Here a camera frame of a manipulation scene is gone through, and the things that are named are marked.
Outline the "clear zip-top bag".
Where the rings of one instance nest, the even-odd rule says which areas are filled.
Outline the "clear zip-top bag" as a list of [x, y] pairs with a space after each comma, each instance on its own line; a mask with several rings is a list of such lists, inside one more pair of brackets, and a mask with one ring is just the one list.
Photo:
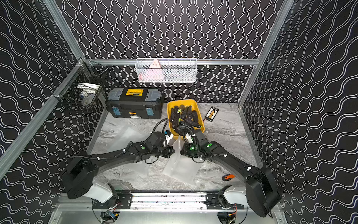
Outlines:
[[184, 141], [178, 138], [173, 143], [174, 154], [163, 169], [163, 174], [178, 181], [194, 185], [194, 177], [197, 175], [202, 164], [195, 163], [191, 158], [183, 156], [180, 151], [183, 149]]

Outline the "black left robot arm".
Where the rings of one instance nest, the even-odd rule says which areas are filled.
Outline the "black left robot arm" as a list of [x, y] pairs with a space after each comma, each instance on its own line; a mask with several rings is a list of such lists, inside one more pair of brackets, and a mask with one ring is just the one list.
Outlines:
[[117, 193], [108, 184], [101, 183], [96, 176], [107, 170], [152, 157], [170, 158], [175, 152], [169, 141], [170, 131], [153, 132], [141, 142], [129, 142], [120, 150], [105, 154], [84, 154], [75, 156], [62, 174], [62, 184], [69, 199], [87, 197], [100, 203], [116, 204]]

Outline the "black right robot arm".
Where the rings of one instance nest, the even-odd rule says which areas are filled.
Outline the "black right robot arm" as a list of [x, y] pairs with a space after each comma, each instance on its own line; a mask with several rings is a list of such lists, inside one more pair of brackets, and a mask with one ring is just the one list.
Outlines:
[[228, 209], [234, 204], [246, 205], [260, 217], [266, 217], [282, 199], [277, 182], [266, 167], [256, 167], [230, 154], [222, 145], [208, 141], [202, 131], [184, 131], [184, 146], [180, 154], [193, 161], [210, 161], [239, 178], [245, 184], [245, 192], [227, 185], [218, 193], [219, 205]]

